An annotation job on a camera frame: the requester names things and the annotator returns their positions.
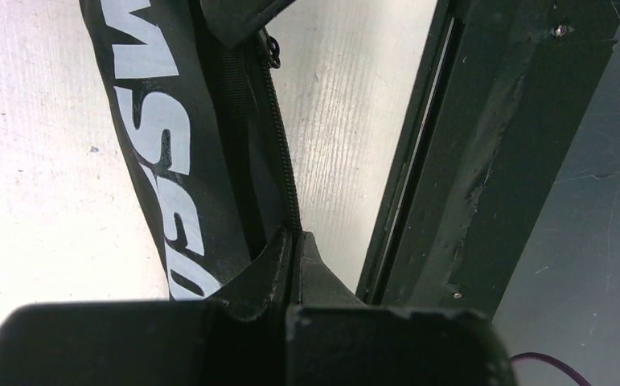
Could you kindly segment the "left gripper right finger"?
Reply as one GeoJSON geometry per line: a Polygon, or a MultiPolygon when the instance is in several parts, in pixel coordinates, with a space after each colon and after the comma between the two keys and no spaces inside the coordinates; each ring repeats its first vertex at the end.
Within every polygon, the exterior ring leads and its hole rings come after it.
{"type": "Polygon", "coordinates": [[[285,317],[288,385],[515,385],[507,352],[472,310],[367,306],[302,234],[285,317]]]}

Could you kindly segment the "black racket bag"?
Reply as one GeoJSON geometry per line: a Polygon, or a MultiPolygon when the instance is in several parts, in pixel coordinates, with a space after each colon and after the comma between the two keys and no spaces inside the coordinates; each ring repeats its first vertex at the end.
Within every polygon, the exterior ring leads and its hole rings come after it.
{"type": "Polygon", "coordinates": [[[213,295],[279,228],[302,230],[263,27],[235,47],[200,1],[83,1],[117,139],[170,298],[213,295]]]}

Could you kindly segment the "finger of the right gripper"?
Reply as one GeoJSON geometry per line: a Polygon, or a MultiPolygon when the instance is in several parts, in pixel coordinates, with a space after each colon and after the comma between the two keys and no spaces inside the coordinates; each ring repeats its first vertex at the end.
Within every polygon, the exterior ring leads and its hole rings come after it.
{"type": "Polygon", "coordinates": [[[255,35],[295,0],[201,0],[208,30],[226,47],[255,35]]]}

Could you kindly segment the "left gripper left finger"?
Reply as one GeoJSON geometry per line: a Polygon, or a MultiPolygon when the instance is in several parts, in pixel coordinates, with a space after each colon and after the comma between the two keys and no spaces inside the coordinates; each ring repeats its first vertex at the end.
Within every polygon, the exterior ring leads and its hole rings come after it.
{"type": "Polygon", "coordinates": [[[0,385],[282,385],[292,237],[200,301],[24,306],[0,326],[0,385]]]}

